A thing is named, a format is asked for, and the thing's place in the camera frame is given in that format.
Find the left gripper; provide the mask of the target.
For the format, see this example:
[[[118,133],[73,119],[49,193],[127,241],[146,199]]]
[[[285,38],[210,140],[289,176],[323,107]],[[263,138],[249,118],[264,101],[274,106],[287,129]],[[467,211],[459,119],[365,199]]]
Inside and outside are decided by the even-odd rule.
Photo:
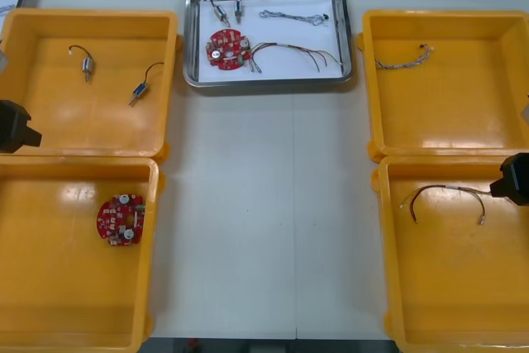
[[[42,135],[27,126],[31,119],[21,105],[1,101],[1,152],[15,153],[22,146],[40,147]]]

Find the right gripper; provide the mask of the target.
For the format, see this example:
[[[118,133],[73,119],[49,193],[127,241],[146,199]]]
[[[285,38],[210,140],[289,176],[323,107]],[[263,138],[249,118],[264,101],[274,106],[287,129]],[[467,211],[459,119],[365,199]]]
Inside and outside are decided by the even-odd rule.
[[[501,165],[503,179],[490,184],[491,195],[495,198],[509,198],[518,206],[528,205],[528,154],[510,156]]]

